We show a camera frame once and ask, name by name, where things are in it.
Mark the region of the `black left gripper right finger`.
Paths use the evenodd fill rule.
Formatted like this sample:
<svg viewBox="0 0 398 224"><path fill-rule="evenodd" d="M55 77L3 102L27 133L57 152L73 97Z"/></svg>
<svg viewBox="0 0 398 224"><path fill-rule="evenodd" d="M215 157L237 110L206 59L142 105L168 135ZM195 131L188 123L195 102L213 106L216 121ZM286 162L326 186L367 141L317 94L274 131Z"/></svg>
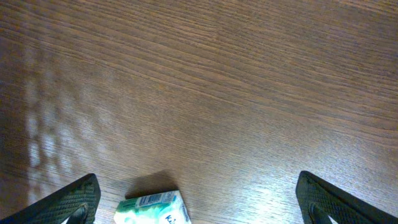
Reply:
<svg viewBox="0 0 398 224"><path fill-rule="evenodd" d="M397 223L394 217L308 171L301 171L295 188L306 224Z"/></svg>

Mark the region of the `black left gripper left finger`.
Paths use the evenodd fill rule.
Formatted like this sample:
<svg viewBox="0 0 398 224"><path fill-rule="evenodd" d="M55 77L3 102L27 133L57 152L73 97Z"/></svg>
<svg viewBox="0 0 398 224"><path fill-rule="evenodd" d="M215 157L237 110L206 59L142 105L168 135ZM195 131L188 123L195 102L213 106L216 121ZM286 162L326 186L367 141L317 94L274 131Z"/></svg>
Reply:
<svg viewBox="0 0 398 224"><path fill-rule="evenodd" d="M1 223L85 223L93 224L101 198L94 173L87 174Z"/></svg>

